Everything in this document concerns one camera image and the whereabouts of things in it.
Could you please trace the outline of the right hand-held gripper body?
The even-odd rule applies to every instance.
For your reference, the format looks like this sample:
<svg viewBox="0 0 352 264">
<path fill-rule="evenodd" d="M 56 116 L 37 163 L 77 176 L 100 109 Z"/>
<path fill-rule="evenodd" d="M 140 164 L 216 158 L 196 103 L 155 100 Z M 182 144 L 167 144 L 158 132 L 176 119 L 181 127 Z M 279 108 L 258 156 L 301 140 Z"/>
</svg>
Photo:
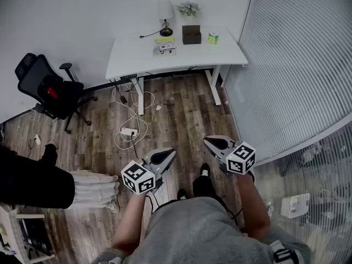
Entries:
<svg viewBox="0 0 352 264">
<path fill-rule="evenodd" d="M 228 177 L 245 175 L 256 163 L 256 149 L 246 142 L 230 148 L 220 159 L 220 170 Z"/>
</svg>

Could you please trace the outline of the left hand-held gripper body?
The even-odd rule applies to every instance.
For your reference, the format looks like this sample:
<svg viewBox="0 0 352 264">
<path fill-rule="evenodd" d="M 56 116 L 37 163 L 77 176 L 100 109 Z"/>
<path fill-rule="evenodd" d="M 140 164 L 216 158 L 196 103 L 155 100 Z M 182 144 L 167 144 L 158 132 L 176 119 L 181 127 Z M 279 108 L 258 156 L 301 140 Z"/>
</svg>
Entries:
<svg viewBox="0 0 352 264">
<path fill-rule="evenodd" d="M 121 171 L 124 185 L 137 195 L 155 193 L 163 184 L 165 162 L 155 164 L 149 158 L 132 160 Z"/>
</svg>

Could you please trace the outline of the dark brown wooden box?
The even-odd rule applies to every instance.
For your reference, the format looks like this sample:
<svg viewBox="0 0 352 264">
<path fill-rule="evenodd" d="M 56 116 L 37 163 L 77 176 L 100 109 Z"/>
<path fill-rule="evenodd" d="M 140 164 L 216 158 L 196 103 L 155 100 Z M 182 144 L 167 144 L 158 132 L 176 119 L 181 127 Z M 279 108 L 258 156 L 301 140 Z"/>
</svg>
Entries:
<svg viewBox="0 0 352 264">
<path fill-rule="evenodd" d="M 182 41 L 184 45 L 201 44 L 201 40 L 200 25 L 182 26 Z"/>
</svg>

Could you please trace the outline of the person's left forearm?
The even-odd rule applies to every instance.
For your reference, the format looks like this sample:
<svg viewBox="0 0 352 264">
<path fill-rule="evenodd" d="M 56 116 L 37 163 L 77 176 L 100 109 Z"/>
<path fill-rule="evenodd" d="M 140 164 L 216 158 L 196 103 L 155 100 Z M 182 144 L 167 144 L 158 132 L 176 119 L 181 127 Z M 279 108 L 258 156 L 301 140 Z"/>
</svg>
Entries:
<svg viewBox="0 0 352 264">
<path fill-rule="evenodd" d="M 124 256 L 131 255 L 140 244 L 145 200 L 146 193 L 132 194 L 115 231 L 112 248 L 121 251 Z"/>
</svg>

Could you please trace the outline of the person's right forearm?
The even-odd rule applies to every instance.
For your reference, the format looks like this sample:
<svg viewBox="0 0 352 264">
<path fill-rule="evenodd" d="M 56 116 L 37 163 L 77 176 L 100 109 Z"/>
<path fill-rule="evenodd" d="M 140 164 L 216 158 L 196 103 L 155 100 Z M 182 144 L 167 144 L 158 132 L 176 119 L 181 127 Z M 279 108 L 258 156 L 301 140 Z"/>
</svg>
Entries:
<svg viewBox="0 0 352 264">
<path fill-rule="evenodd" d="M 237 175 L 236 178 L 246 232 L 249 237 L 262 240 L 271 227 L 266 206 L 250 175 Z"/>
</svg>

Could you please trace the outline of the white box appliance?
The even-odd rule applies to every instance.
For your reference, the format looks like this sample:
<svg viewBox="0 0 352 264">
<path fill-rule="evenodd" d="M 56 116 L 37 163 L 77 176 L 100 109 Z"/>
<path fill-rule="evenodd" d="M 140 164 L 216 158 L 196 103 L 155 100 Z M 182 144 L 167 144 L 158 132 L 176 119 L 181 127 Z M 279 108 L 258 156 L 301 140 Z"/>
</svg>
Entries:
<svg viewBox="0 0 352 264">
<path fill-rule="evenodd" d="M 310 194 L 300 194 L 282 198 L 280 214 L 287 218 L 305 215 L 309 210 Z"/>
</svg>

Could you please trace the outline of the person's black trousers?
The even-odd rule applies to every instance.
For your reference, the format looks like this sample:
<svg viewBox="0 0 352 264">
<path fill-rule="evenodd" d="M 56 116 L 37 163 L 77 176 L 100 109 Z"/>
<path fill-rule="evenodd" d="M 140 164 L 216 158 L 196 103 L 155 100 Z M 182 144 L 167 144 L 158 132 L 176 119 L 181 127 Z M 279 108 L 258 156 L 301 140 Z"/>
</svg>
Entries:
<svg viewBox="0 0 352 264">
<path fill-rule="evenodd" d="M 194 197 L 211 197 L 221 202 L 221 198 L 216 194 L 211 178 L 208 176 L 202 175 L 196 178 L 192 183 L 192 191 Z"/>
</svg>

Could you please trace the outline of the white desk leg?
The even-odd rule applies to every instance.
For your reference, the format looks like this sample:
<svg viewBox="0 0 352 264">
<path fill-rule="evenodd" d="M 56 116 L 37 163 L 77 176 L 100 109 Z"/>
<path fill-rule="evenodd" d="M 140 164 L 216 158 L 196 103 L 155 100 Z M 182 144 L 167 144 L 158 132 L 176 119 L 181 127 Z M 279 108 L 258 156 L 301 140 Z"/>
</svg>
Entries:
<svg viewBox="0 0 352 264">
<path fill-rule="evenodd" d="M 132 79 L 134 88 L 137 92 L 138 95 L 138 114 L 140 116 L 144 115 L 144 78 L 139 77 L 139 78 L 134 78 Z"/>
<path fill-rule="evenodd" d="M 217 83 L 217 80 L 218 80 L 218 77 L 219 77 L 220 69 L 221 69 L 221 65 L 217 65 L 214 68 L 212 74 L 210 73 L 210 71 L 208 69 L 205 70 L 206 77 L 207 77 L 207 80 L 208 80 L 208 83 L 209 83 L 209 86 L 210 86 L 210 89 L 211 89 L 211 92 L 212 92 L 212 95 L 213 95 L 213 98 L 214 98 L 214 105 L 215 106 L 220 106 L 221 105 L 221 100 L 220 100 L 218 91 L 216 89 L 216 83 Z"/>
</svg>

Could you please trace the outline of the person's grey shirt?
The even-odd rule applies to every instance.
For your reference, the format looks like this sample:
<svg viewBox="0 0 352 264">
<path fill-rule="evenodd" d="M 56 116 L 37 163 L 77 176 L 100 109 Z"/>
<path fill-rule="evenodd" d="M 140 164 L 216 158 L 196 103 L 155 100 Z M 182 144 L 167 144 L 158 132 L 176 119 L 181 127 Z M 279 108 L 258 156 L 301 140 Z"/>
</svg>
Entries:
<svg viewBox="0 0 352 264">
<path fill-rule="evenodd" d="M 243 236 L 218 201 L 196 197 L 157 210 L 130 256 L 107 248 L 91 264 L 278 264 L 275 241 L 311 264 L 310 248 L 282 228 L 272 226 L 263 240 Z"/>
</svg>

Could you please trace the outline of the white venetian blinds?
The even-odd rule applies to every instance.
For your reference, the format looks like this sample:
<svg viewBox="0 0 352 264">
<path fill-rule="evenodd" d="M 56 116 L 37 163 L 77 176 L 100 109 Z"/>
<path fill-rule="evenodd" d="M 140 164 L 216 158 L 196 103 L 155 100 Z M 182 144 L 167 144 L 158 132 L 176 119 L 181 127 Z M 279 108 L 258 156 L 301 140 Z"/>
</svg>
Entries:
<svg viewBox="0 0 352 264">
<path fill-rule="evenodd" d="M 225 91 L 272 223 L 313 263 L 352 264 L 352 0 L 250 0 L 239 46 Z M 306 193 L 306 214 L 281 215 Z"/>
</svg>

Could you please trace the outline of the yellow-green grey book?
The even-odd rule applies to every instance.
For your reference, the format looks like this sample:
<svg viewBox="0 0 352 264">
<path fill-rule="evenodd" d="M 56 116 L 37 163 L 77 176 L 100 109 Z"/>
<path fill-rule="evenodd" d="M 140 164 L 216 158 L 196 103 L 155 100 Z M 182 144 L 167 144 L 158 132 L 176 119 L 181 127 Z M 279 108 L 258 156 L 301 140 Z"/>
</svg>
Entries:
<svg viewBox="0 0 352 264">
<path fill-rule="evenodd" d="M 176 55 L 176 45 L 175 45 L 175 49 L 172 49 L 172 50 L 164 50 L 163 51 L 163 50 L 159 49 L 159 46 L 166 45 L 166 44 L 174 44 L 175 45 L 174 37 L 154 39 L 153 55 L 154 56 L 174 56 L 174 55 Z"/>
</svg>

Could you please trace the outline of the flower bouquet in white vase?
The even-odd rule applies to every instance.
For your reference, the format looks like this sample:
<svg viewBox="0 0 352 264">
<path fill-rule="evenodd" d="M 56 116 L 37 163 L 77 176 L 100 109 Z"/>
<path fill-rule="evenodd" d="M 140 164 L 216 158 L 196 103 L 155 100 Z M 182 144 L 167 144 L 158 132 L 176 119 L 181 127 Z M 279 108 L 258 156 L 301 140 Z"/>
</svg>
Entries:
<svg viewBox="0 0 352 264">
<path fill-rule="evenodd" d="M 197 17 L 198 12 L 200 11 L 200 7 L 197 3 L 187 1 L 183 2 L 180 5 L 175 6 L 177 11 L 187 17 Z"/>
</svg>

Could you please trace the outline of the white shade table lamp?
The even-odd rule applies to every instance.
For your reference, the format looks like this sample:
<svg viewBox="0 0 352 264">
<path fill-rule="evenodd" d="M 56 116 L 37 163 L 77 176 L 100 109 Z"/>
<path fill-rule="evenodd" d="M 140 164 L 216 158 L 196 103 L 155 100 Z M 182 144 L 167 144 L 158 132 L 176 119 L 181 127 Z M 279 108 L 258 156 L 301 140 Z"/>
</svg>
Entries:
<svg viewBox="0 0 352 264">
<path fill-rule="evenodd" d="M 168 21 L 174 18 L 174 9 L 171 0 L 158 0 L 157 1 L 157 14 L 158 19 L 163 21 L 160 35 L 169 37 L 173 34 L 173 30 L 169 27 Z"/>
</svg>

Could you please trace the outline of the black office chair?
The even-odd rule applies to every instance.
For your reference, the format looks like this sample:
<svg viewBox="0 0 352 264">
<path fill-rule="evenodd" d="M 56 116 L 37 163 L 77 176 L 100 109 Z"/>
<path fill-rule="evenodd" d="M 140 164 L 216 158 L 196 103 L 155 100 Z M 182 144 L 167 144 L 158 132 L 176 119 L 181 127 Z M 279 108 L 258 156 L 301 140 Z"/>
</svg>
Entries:
<svg viewBox="0 0 352 264">
<path fill-rule="evenodd" d="M 38 101 L 35 111 L 44 114 L 52 119 L 66 120 L 64 131 L 70 134 L 68 129 L 73 114 L 77 114 L 86 125 L 91 122 L 78 111 L 78 108 L 89 101 L 97 101 L 97 97 L 90 97 L 85 100 L 80 98 L 83 95 L 84 85 L 74 80 L 70 69 L 71 63 L 63 63 L 59 68 L 64 70 L 70 80 L 64 80 L 49 65 L 46 57 L 27 53 L 15 69 L 18 78 L 18 90 Z M 52 98 L 47 89 L 52 87 L 58 98 Z"/>
</svg>

